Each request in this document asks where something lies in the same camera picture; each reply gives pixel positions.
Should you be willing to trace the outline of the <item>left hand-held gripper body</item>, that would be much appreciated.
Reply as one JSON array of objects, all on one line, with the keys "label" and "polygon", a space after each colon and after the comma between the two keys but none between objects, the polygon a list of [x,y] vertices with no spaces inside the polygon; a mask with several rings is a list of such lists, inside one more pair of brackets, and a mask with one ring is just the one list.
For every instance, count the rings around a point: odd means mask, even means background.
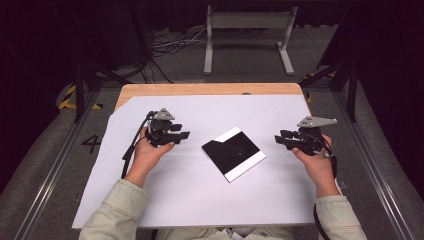
[{"label": "left hand-held gripper body", "polygon": [[166,108],[148,113],[146,137],[152,146],[158,147],[171,142],[168,131],[174,119],[175,117]]}]

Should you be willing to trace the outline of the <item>person's left hand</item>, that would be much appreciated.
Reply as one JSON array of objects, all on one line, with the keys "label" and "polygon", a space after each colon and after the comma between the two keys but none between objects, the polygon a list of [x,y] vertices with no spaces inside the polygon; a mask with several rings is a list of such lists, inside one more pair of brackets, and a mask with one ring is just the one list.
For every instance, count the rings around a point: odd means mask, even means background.
[{"label": "person's left hand", "polygon": [[153,147],[146,137],[146,131],[146,127],[143,127],[141,130],[140,139],[135,148],[133,164],[130,169],[131,173],[149,173],[159,163],[160,158],[175,146],[174,142],[170,142],[160,147]]}]

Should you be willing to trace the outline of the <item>yellow black hazard tape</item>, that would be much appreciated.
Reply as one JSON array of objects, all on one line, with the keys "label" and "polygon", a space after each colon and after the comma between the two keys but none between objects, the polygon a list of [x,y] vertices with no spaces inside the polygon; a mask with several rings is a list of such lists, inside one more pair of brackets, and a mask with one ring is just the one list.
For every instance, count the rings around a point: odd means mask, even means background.
[{"label": "yellow black hazard tape", "polygon": [[62,102],[59,104],[59,109],[76,109],[77,105],[70,102],[70,99],[72,95],[76,92],[76,85],[71,84],[68,90],[65,93],[65,96],[63,97]]}]

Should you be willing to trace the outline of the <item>person's right hand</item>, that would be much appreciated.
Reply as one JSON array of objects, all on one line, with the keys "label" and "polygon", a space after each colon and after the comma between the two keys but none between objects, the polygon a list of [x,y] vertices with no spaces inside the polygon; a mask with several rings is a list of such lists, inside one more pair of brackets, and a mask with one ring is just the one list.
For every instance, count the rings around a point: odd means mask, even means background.
[{"label": "person's right hand", "polygon": [[309,156],[298,148],[293,148],[292,153],[304,164],[308,176],[317,188],[330,188],[335,186],[331,161],[322,155]]}]

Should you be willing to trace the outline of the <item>white metal stand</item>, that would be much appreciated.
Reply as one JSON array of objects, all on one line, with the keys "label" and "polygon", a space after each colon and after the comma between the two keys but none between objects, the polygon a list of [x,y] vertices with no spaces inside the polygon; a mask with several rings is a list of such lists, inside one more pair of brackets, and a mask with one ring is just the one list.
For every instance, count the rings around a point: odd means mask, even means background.
[{"label": "white metal stand", "polygon": [[276,43],[287,75],[294,74],[294,68],[287,52],[288,41],[291,36],[298,7],[291,7],[282,12],[215,12],[212,6],[207,7],[204,74],[212,74],[213,66],[213,30],[214,29],[283,29],[284,36]]}]

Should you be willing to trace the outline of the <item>black and white envelope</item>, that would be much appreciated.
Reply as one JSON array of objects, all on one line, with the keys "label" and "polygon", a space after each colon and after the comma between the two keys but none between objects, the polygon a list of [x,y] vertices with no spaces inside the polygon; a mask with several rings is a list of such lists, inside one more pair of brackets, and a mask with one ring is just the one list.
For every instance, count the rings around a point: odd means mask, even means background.
[{"label": "black and white envelope", "polygon": [[210,140],[202,149],[229,183],[266,158],[239,127]]}]

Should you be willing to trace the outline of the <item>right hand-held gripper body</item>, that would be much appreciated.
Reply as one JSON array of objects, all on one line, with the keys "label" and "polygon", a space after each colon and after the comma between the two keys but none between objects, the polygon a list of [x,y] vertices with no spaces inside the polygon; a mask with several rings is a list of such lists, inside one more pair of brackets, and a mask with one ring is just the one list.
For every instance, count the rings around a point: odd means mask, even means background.
[{"label": "right hand-held gripper body", "polygon": [[301,150],[309,156],[322,155],[332,157],[332,149],[327,140],[322,136],[322,126],[336,124],[336,119],[306,116],[297,126],[299,127],[299,139],[302,143]]}]

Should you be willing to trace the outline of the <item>person's torso clothing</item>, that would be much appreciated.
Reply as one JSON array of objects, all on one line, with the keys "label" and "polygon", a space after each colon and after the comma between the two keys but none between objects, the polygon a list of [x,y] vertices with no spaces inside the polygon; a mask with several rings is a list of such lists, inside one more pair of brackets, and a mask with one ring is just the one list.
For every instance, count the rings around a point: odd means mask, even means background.
[{"label": "person's torso clothing", "polygon": [[296,240],[289,227],[161,229],[155,240]]}]

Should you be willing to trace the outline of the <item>white paper sheet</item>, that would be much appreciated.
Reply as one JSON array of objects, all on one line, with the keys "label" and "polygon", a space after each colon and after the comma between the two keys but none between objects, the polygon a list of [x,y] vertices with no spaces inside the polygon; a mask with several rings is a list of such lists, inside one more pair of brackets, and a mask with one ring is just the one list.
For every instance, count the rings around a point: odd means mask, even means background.
[{"label": "white paper sheet", "polygon": [[[120,178],[123,155],[148,112],[166,108],[189,132],[162,157],[144,185],[148,203],[141,228],[304,225],[313,221],[315,187],[302,163],[275,142],[295,130],[310,111],[303,96],[140,96],[109,118],[73,226],[80,228]],[[264,158],[229,182],[203,151],[203,144],[239,128]]]}]

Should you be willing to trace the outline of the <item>black metal stand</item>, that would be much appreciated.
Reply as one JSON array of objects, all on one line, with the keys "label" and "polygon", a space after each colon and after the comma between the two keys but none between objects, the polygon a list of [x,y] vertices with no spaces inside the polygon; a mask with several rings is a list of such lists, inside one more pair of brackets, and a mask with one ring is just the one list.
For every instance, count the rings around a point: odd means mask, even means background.
[{"label": "black metal stand", "polygon": [[113,73],[112,71],[102,67],[91,61],[79,61],[75,67],[75,86],[76,86],[76,116],[75,123],[78,123],[88,107],[85,103],[84,87],[87,86],[91,91],[98,92],[101,88],[100,77],[97,72],[102,73],[111,80],[117,81],[122,85],[129,84],[125,78]]},{"label": "black metal stand", "polygon": [[347,94],[347,113],[352,122],[356,122],[355,107],[356,107],[356,92],[358,85],[358,70],[353,61],[342,61],[340,63],[330,65],[325,69],[311,75],[302,80],[299,85],[301,88],[311,85],[318,80],[324,78],[330,73],[334,73],[334,77],[328,84],[328,87],[333,92],[340,92],[345,84],[348,84]]}]

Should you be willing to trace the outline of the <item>aluminium floor rail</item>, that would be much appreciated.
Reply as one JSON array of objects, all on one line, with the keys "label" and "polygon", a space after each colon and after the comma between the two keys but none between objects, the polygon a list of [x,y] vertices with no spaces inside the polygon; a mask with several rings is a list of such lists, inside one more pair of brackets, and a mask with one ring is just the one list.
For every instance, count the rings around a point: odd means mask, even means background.
[{"label": "aluminium floor rail", "polygon": [[99,91],[89,92],[87,97],[84,98],[85,110],[78,117],[78,121],[72,124],[69,133],[67,134],[64,143],[62,144],[58,155],[55,158],[45,180],[39,188],[35,200],[33,201],[30,209],[28,210],[24,220],[22,221],[17,233],[13,240],[29,240],[34,228],[46,207],[54,188],[60,178],[60,175],[67,163],[70,151],[76,141],[79,132],[85,123],[92,106],[100,94]]},{"label": "aluminium floor rail", "polygon": [[409,228],[403,214],[401,213],[392,189],[390,188],[387,180],[383,177],[381,171],[378,169],[374,157],[359,129],[359,126],[351,121],[350,115],[347,111],[347,102],[344,100],[343,95],[339,92],[333,92],[332,95],[337,107],[340,109],[343,115],[343,118],[347,122],[347,126],[351,134],[353,135],[355,144],[359,149],[363,165],[371,179],[371,182],[386,212],[386,215],[388,216],[389,221],[394,228],[397,238],[399,240],[417,240]]}]

